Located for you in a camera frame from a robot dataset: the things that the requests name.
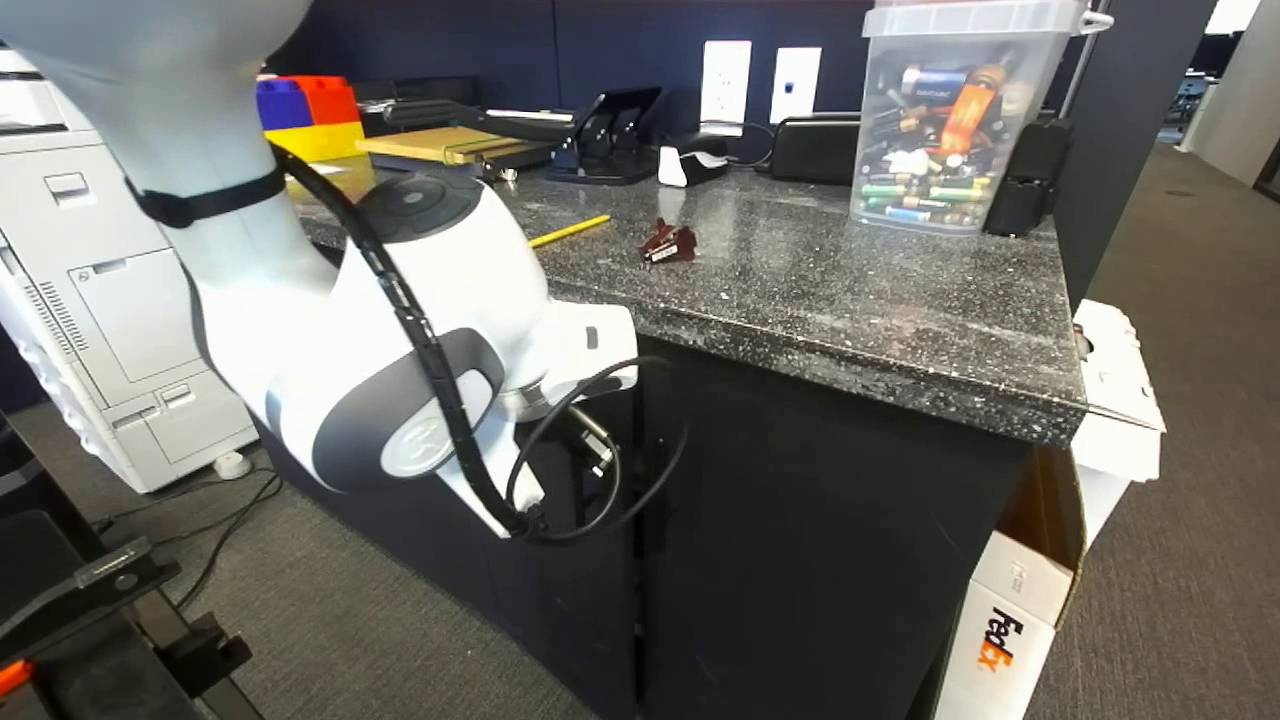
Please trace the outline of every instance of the fedex box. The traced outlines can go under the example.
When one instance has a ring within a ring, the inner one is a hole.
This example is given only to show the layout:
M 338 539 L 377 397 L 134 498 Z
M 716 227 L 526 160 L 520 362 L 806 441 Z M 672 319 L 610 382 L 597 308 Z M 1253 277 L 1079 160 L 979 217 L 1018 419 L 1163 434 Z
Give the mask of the fedex box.
M 1111 305 L 1085 300 L 1079 378 L 1086 415 L 1070 450 L 1035 450 L 1023 487 L 993 531 L 959 608 L 940 720 L 1015 720 L 1027 712 L 1085 554 L 1133 481 L 1159 477 L 1163 415 L 1136 327 Z
M 937 704 L 940 720 L 1015 720 L 1027 712 L 1079 565 L 1085 508 L 1070 456 L 1035 450 L 1018 504 L 1001 520 L 967 582 Z

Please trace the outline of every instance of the floor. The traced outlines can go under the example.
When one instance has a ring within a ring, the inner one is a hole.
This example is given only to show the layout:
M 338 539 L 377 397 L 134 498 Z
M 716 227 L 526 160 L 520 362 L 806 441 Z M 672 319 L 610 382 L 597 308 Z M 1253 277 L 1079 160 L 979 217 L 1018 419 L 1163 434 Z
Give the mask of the floor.
M 1198 160 L 1155 154 L 1094 277 L 1133 312 L 1163 404 L 1163 481 L 1140 484 L 1094 539 L 1032 720 L 1280 715 L 1280 204 Z M 77 504 L 141 508 L 87 464 L 50 407 L 17 415 Z M 260 484 L 196 481 L 112 531 L 174 538 Z M 185 594 L 214 538 L 167 545 Z M 264 715 L 588 715 L 544 668 L 358 538 L 283 493 L 223 548 L 190 614 L 255 661 Z

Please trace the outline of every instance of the black cable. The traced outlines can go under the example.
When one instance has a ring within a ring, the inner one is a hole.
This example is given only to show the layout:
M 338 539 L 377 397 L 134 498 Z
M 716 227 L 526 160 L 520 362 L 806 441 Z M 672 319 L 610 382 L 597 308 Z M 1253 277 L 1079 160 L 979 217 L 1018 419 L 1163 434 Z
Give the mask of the black cable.
M 130 520 L 130 518 L 164 513 L 164 508 L 173 508 L 174 501 L 203 498 L 203 493 L 211 493 L 211 487 L 231 493 L 238 481 L 190 481 L 190 484 L 185 484 L 185 487 L 159 487 L 159 493 L 145 498 L 145 504 L 122 508 L 122 513 L 116 513 L 116 518 L 108 518 L 108 520 L 96 520 L 92 530 L 96 530 L 96 531 L 112 531 L 116 523 L 122 523 L 122 520 Z
M 511 504 L 515 498 L 515 477 L 520 469 L 526 464 L 526 454 L 537 450 L 537 441 L 569 412 L 575 407 L 575 399 L 583 399 L 588 391 L 597 391 L 597 385 L 604 385 L 606 378 L 624 372 L 624 367 L 665 367 L 672 372 L 667 362 L 660 358 L 637 358 L 637 362 L 620 362 L 620 363 L 606 363 L 599 367 L 597 378 L 579 382 L 558 404 L 549 407 L 549 415 L 533 428 L 533 437 L 525 441 L 511 473 L 506 473 L 506 493 L 502 501 Z M 648 481 L 648 487 L 639 493 L 639 501 L 630 508 L 624 508 L 624 518 L 617 518 L 606 530 L 624 530 L 628 520 L 637 520 L 665 487 L 667 481 L 675 477 L 678 461 L 682 461 L 682 450 L 686 450 L 686 419 L 678 426 L 678 441 L 665 464 L 665 473 L 657 473 L 657 481 Z M 606 487 L 606 501 L 604 508 L 579 523 L 579 530 L 569 530 L 569 531 L 539 531 L 539 530 L 526 530 L 526 539 L 533 545 L 575 545 L 583 538 L 593 538 L 597 530 L 604 530 L 604 520 L 617 513 L 617 501 L 620 501 L 620 484 L 624 484 L 624 473 L 620 473 L 620 456 L 610 461 L 610 487 Z
M 351 243 L 358 248 L 369 271 L 381 279 L 416 362 L 423 363 L 423 378 L 436 391 L 436 404 L 441 404 L 441 415 L 442 415 L 442 428 L 447 428 L 447 441 L 450 441 L 450 454 L 457 454 L 457 464 L 467 481 L 467 487 L 474 493 L 474 501 L 506 530 L 511 539 L 537 539 L 537 545 L 570 545 L 588 531 L 597 531 L 606 513 L 617 508 L 617 498 L 620 498 L 620 469 L 617 469 L 617 487 L 610 487 L 610 501 L 604 504 L 604 513 L 597 513 L 588 523 L 570 530 L 570 531 L 533 531 L 526 518 L 515 513 L 511 504 L 511 493 L 515 493 L 515 477 L 520 469 L 526 464 L 526 450 L 550 428 L 550 419 L 558 419 L 575 399 L 583 399 L 593 391 L 593 385 L 617 378 L 620 367 L 667 367 L 665 362 L 624 362 L 624 363 L 610 363 L 597 378 L 588 378 L 583 385 L 575 385 L 575 391 L 569 391 L 539 426 L 537 434 L 526 437 L 526 443 L 520 450 L 515 464 L 511 464 L 511 477 L 506 477 L 506 498 L 495 493 L 495 481 L 489 477 L 483 469 L 483 456 L 474 450 L 474 437 L 473 437 L 473 419 L 465 412 L 465 399 L 458 399 L 458 388 L 457 388 L 457 378 L 450 378 L 450 363 L 442 358 L 442 346 L 428 319 L 428 312 L 419 308 L 416 293 L 407 290 L 407 279 L 398 277 L 392 254 L 381 243 L 381 237 L 370 233 L 370 223 L 358 217 L 358 209 L 329 181 L 320 178 L 310 165 L 302 165 L 301 155 L 290 155 L 287 149 L 276 149 L 276 160 L 281 168 L 301 181 L 338 223 L 344 233 L 351 237 Z M 678 443 L 667 461 L 667 469 L 652 481 L 652 487 L 624 513 L 624 520 L 630 520 L 637 513 L 645 513 L 645 504 L 672 481 L 675 464 L 682 461 L 682 443 L 686 443 L 686 426 L 678 428 Z
M 483 456 L 474 450 L 473 437 L 473 419 L 465 412 L 457 378 L 447 367 L 442 346 L 428 319 L 428 312 L 419 308 L 419 300 L 413 298 L 413 290 L 403 285 L 392 254 L 381 243 L 381 237 L 370 233 L 370 223 L 358 217 L 358 209 L 329 181 L 320 178 L 310 165 L 302 165 L 301 155 L 290 155 L 287 149 L 276 149 L 276 160 L 283 165 L 283 172 L 290 181 L 301 181 L 351 237 L 351 243 L 358 248 L 369 271 L 381 279 L 387 305 L 397 308 L 397 319 L 416 351 L 416 362 L 423 363 L 423 378 L 436 391 L 447 441 L 450 441 L 450 456 L 467 481 L 467 487 L 479 498 L 479 504 L 511 531 L 525 538 L 526 520 L 502 504 L 502 498 L 495 493 Z
M 269 504 L 271 498 L 281 498 L 281 484 L 283 484 L 283 481 L 271 473 L 271 477 L 253 493 L 253 501 L 243 501 L 238 508 L 223 513 L 219 520 L 185 530 L 185 531 L 174 531 L 174 538 L 159 538 L 159 539 L 153 539 L 153 548 L 185 545 L 185 539 L 190 539 L 190 538 L 203 538 L 203 531 L 214 531 L 214 530 L 231 523 L 234 518 L 255 513 L 260 504 Z
M 283 481 L 271 477 L 264 487 L 253 493 L 253 501 L 227 518 L 227 530 L 214 538 L 211 554 L 203 558 L 203 570 L 196 572 L 196 582 L 187 583 L 187 594 L 174 597 L 174 608 L 187 608 L 211 582 L 214 562 L 223 558 L 223 548 L 231 545 L 234 530 L 243 530 L 243 520 L 269 504 L 271 498 L 281 498 Z

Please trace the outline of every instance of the fedex logo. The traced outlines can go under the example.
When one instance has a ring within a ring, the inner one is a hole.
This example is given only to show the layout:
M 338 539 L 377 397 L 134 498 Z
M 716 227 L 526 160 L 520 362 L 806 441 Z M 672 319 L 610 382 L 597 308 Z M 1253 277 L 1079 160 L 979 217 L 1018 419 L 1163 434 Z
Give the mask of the fedex logo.
M 974 651 L 974 665 L 988 668 L 988 674 L 1001 674 L 1013 665 L 1013 649 L 1009 649 L 1009 636 L 1018 636 L 1023 623 L 1013 622 L 1005 608 L 993 608 L 988 617 L 988 631 L 983 631 L 983 649 Z

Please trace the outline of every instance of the blue object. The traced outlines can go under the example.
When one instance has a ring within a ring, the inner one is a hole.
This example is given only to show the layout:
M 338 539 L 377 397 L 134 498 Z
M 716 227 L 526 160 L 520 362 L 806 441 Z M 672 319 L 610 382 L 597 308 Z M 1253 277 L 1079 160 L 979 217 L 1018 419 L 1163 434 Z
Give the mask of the blue object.
M 951 104 L 959 96 L 959 90 L 967 83 L 965 69 L 909 69 L 905 74 L 905 91 L 916 104 Z
M 310 130 L 310 110 L 297 82 L 255 82 L 255 117 L 264 130 Z

